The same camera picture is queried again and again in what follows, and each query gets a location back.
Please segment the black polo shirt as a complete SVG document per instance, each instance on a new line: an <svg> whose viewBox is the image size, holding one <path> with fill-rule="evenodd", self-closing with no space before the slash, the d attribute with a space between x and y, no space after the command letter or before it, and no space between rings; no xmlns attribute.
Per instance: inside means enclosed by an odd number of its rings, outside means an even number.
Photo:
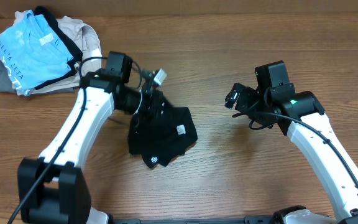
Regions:
<svg viewBox="0 0 358 224"><path fill-rule="evenodd" d="M129 154L141 156L146 166L153 169L157 164L166 167L184 155L198 140L198 134L190 109L172 105L159 123L135 124L134 114L127 139Z"/></svg>

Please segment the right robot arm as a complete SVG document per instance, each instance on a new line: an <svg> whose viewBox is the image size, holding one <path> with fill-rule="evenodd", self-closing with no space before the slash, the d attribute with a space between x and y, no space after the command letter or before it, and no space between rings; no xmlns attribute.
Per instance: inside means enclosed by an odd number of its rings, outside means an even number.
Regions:
<svg viewBox="0 0 358 224"><path fill-rule="evenodd" d="M249 128L278 125L283 135L302 152L328 195L334 217L312 213L304 206L275 212L271 223L358 223L358 167L346 152L324 107L310 91L296 92L285 63L255 68L257 88L235 83L225 106L246 115Z"/></svg>

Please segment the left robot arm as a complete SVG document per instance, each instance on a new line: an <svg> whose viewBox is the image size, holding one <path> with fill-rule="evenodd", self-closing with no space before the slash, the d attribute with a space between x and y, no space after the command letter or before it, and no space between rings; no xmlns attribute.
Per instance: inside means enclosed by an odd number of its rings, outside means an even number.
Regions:
<svg viewBox="0 0 358 224"><path fill-rule="evenodd" d="M11 215L24 223L113 223L112 215L95 209L84 177L94 141L105 121L121 110L130 115L158 114L163 101L156 92L167 74L143 70L120 52L105 57L106 66L80 72L75 105L53 141L38 159L23 159L17 170L20 203Z"/></svg>

